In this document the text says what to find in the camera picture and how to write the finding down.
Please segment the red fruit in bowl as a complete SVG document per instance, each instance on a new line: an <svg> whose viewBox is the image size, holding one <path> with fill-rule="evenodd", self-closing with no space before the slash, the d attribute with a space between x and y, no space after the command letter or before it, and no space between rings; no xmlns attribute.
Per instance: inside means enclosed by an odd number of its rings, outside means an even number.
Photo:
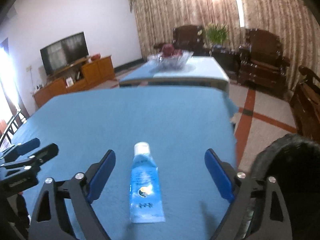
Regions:
<svg viewBox="0 0 320 240"><path fill-rule="evenodd" d="M175 49L172 44L164 44L161 48L161 57L179 57L182 55L182 50Z"/></svg>

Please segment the wooden sofa bench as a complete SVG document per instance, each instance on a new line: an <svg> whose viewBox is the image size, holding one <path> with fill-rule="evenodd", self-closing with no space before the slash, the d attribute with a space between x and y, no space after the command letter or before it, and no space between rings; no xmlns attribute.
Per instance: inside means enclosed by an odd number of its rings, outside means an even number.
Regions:
<svg viewBox="0 0 320 240"><path fill-rule="evenodd" d="M319 143L319 77L311 69L298 68L303 79L296 84L290 100L297 133Z"/></svg>

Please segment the flat screen television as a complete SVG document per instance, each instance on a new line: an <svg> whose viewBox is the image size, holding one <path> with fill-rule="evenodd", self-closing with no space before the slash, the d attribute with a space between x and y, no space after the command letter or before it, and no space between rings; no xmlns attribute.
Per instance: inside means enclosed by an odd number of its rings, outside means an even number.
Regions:
<svg viewBox="0 0 320 240"><path fill-rule="evenodd" d="M84 32L56 41L40 50L47 76L89 55Z"/></svg>

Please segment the coffee table blue cloth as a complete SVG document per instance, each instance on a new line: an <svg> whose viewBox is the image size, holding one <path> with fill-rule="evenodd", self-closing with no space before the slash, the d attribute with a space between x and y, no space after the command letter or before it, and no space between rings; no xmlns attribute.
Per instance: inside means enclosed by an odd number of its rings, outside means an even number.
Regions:
<svg viewBox="0 0 320 240"><path fill-rule="evenodd" d="M180 70L164 70L149 61L120 79L120 87L201 86L229 93L230 79L213 57L192 56Z"/></svg>

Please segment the wooden TV cabinet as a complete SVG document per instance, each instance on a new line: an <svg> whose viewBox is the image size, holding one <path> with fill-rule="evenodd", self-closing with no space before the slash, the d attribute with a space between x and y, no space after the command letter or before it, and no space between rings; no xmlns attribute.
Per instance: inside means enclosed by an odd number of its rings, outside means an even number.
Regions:
<svg viewBox="0 0 320 240"><path fill-rule="evenodd" d="M67 87L68 77L73 79L72 87ZM47 84L34 93L34 99L37 106L41 107L55 96L89 90L115 78L111 56L96 61L84 57L49 75Z"/></svg>

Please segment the beige patterned curtain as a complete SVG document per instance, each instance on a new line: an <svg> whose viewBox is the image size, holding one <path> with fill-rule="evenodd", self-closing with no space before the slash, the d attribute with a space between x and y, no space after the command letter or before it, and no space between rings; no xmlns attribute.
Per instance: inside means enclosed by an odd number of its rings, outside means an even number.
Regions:
<svg viewBox="0 0 320 240"><path fill-rule="evenodd" d="M215 23L227 26L232 49L244 42L249 28L278 35L291 61L290 89L299 81L299 66L319 72L319 23L303 0L129 0L129 4L143 57L154 53L156 43L170 42L175 27Z"/></svg>

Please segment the red ornament on cabinet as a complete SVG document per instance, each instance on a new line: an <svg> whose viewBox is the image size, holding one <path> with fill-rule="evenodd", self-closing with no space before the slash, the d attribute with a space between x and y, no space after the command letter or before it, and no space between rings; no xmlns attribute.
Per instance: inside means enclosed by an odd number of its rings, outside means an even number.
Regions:
<svg viewBox="0 0 320 240"><path fill-rule="evenodd" d="M94 54L91 56L91 61L96 61L101 58L100 53Z"/></svg>

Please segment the blue white cream tube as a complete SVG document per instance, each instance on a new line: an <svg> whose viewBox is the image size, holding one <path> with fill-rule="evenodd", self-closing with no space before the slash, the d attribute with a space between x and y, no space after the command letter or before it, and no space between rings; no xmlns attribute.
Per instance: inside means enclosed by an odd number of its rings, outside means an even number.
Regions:
<svg viewBox="0 0 320 240"><path fill-rule="evenodd" d="M158 167L147 142L138 142L134 146L129 201L131 223L165 221Z"/></svg>

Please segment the white card on cabinet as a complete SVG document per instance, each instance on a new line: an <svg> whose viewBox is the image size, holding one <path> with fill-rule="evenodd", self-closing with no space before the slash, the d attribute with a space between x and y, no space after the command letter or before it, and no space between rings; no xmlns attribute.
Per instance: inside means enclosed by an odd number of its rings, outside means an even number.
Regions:
<svg viewBox="0 0 320 240"><path fill-rule="evenodd" d="M74 85L73 79L71 77L68 77L66 79L66 84L67 84L67 87L72 87Z"/></svg>

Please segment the green potted plant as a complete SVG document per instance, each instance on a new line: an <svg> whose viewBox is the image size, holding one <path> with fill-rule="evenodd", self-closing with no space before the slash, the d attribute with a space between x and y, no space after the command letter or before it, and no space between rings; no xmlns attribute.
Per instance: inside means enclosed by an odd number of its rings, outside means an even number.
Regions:
<svg viewBox="0 0 320 240"><path fill-rule="evenodd" d="M223 45L228 38L228 26L210 22L207 25L198 25L198 36L202 38L205 46Z"/></svg>

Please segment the glass fruit bowl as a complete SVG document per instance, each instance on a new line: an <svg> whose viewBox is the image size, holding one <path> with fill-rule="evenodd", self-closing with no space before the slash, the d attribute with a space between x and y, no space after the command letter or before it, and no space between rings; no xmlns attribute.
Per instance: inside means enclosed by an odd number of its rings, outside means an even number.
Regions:
<svg viewBox="0 0 320 240"><path fill-rule="evenodd" d="M183 69L193 54L193 51L183 50L181 55L165 57L163 53L158 53L148 56L147 59L158 72L176 71Z"/></svg>

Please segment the black trash bag bin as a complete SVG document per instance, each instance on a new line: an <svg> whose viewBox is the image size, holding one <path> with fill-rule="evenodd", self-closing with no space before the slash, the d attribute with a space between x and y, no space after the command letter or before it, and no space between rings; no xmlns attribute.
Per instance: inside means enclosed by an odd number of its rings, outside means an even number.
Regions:
<svg viewBox="0 0 320 240"><path fill-rule="evenodd" d="M274 141L255 158L251 177L274 177L289 212L292 239L319 239L319 144L297 134Z"/></svg>

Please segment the dark wooden side table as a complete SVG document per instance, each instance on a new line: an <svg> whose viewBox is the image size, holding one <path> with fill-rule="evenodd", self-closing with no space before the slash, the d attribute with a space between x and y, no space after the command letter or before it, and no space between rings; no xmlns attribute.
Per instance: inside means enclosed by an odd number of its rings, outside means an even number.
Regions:
<svg viewBox="0 0 320 240"><path fill-rule="evenodd" d="M213 57L232 80L237 80L240 69L240 55L221 46L205 48L206 55Z"/></svg>

